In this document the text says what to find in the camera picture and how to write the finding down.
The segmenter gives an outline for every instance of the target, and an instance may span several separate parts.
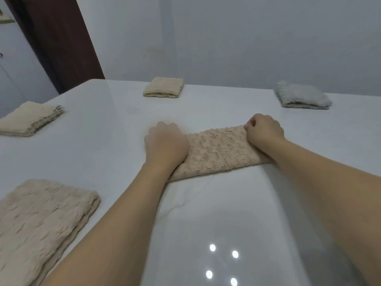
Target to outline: rolled towel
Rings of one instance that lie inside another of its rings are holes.
[[[57,119],[65,110],[60,105],[25,102],[0,119],[0,135],[32,136],[45,124]]]
[[[187,138],[188,156],[170,176],[170,182],[270,161],[247,141],[243,126],[210,129],[188,134]]]
[[[283,107],[329,109],[332,105],[327,94],[312,85],[280,81],[274,92],[279,96]]]
[[[95,191],[27,180],[0,201],[0,286],[39,286],[100,203]]]
[[[147,97],[177,98],[184,87],[183,78],[155,77],[143,91]]]

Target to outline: folded towel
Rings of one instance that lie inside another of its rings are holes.
[[[332,101],[321,90],[311,85],[288,84],[280,81],[274,92],[283,107],[329,109]]]
[[[96,210],[95,191],[27,180],[0,201],[0,286],[39,286]]]
[[[243,126],[210,129],[187,138],[188,156],[173,172],[170,182],[270,161],[247,141]]]
[[[184,87],[183,78],[155,77],[143,91],[147,97],[179,97]]]
[[[25,102],[0,119],[0,135],[32,136],[38,129],[57,119],[64,112],[60,105]]]

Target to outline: glossy white surface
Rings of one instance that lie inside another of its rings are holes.
[[[330,110],[285,109],[271,90],[185,85],[178,99],[144,98],[146,85],[88,81],[49,101],[67,113],[34,137],[0,136],[0,197],[28,178],[97,190],[101,205],[71,250],[139,171],[155,122],[197,132],[240,125],[257,112],[278,119],[290,140],[381,175],[381,97],[330,94]],[[322,234],[273,165],[173,182],[142,285],[232,285],[233,278],[237,286],[309,285],[306,271],[313,284],[337,285]]]

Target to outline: hand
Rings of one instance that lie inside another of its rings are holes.
[[[285,139],[279,122],[269,115],[255,114],[244,127],[248,140],[262,151],[270,142]]]
[[[188,140],[176,124],[159,122],[156,127],[149,129],[144,143],[146,162],[155,163],[171,172],[184,161],[189,152]]]

